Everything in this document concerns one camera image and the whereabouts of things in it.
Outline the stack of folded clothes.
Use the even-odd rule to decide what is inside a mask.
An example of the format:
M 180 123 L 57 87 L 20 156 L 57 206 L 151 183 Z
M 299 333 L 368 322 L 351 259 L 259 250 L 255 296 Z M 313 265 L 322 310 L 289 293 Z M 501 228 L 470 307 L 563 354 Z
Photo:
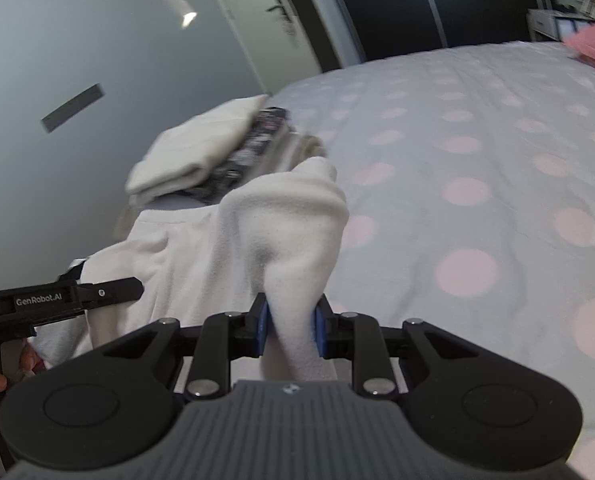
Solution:
M 317 136 L 296 131 L 290 112 L 270 106 L 265 94 L 224 102 L 162 132 L 131 168 L 125 184 L 128 204 L 114 238 L 125 240 L 140 212 L 163 197 L 216 204 L 263 174 L 290 171 L 326 154 Z

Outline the white shelf unit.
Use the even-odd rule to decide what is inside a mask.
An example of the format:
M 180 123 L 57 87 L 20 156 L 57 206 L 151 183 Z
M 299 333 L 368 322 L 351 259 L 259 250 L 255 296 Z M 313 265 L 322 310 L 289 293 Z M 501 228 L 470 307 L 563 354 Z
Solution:
M 538 8 L 527 11 L 529 38 L 536 41 L 561 42 L 580 30 L 595 24 L 595 0 L 576 0 L 573 12 L 555 10 L 551 0 L 537 0 Z

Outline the cream white garment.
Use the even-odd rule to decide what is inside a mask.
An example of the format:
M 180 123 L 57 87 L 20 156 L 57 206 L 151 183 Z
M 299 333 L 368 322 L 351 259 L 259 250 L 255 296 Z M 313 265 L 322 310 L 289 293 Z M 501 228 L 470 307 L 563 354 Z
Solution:
M 233 378 L 333 379 L 313 316 L 348 217 L 337 170 L 322 157 L 258 177 L 214 206 L 142 211 L 126 240 L 90 256 L 80 274 L 94 284 L 137 278 L 141 298 L 43 326 L 30 343 L 57 366 L 160 318 L 200 325 L 216 313 L 246 311 L 265 294 L 267 348 L 262 358 L 236 364 Z

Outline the grey pink-dotted bed sheet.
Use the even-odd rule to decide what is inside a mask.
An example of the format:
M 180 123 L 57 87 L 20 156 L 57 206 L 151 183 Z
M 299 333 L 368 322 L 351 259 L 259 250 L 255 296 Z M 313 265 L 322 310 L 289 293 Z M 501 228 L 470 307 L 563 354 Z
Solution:
M 422 318 L 569 387 L 595 479 L 595 68 L 562 44 L 386 58 L 279 91 L 351 213 L 327 295 Z

